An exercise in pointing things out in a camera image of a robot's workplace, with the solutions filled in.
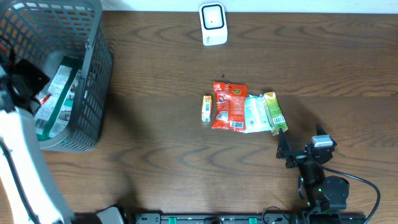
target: plastic bag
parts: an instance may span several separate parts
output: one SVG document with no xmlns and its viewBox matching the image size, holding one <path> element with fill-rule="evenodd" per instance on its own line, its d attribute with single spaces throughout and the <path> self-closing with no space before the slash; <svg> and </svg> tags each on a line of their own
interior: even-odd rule
<svg viewBox="0 0 398 224">
<path fill-rule="evenodd" d="M 244 102 L 248 93 L 246 85 L 214 82 L 217 116 L 211 128 L 244 132 Z"/>
</svg>

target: green connector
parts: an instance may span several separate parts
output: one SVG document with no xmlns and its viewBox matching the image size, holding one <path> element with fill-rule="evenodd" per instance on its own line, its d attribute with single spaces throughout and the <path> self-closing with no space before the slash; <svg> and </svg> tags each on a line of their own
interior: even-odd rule
<svg viewBox="0 0 398 224">
<path fill-rule="evenodd" d="M 169 224 L 177 224 L 177 218 L 169 218 Z"/>
<path fill-rule="evenodd" d="M 257 218 L 249 218 L 249 224 L 257 224 Z"/>
</svg>

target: laundry basket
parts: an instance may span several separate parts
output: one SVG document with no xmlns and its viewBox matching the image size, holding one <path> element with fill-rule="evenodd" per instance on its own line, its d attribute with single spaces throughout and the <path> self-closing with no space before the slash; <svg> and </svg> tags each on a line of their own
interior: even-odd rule
<svg viewBox="0 0 398 224">
<path fill-rule="evenodd" d="M 0 35 L 14 45 L 17 60 L 53 78 L 64 56 L 84 59 L 70 120 L 41 149 L 84 152 L 97 142 L 113 65 L 101 15 L 99 0 L 0 0 Z"/>
</svg>

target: circular logo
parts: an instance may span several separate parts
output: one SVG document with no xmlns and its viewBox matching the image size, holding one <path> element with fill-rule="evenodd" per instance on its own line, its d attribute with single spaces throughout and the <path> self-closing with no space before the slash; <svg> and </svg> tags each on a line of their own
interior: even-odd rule
<svg viewBox="0 0 398 224">
<path fill-rule="evenodd" d="M 241 90 L 239 90 L 239 89 L 235 89 L 234 91 L 233 91 L 233 93 L 235 94 L 235 95 L 239 95 L 239 94 L 241 94 Z"/>
</svg>

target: white backdrop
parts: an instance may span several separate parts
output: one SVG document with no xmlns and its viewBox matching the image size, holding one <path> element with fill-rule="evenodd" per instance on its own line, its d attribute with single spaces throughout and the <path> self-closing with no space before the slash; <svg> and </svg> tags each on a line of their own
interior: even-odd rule
<svg viewBox="0 0 398 224">
<path fill-rule="evenodd" d="M 203 0 L 101 0 L 104 10 L 197 12 Z M 219 0 L 227 12 L 398 13 L 398 0 Z"/>
</svg>

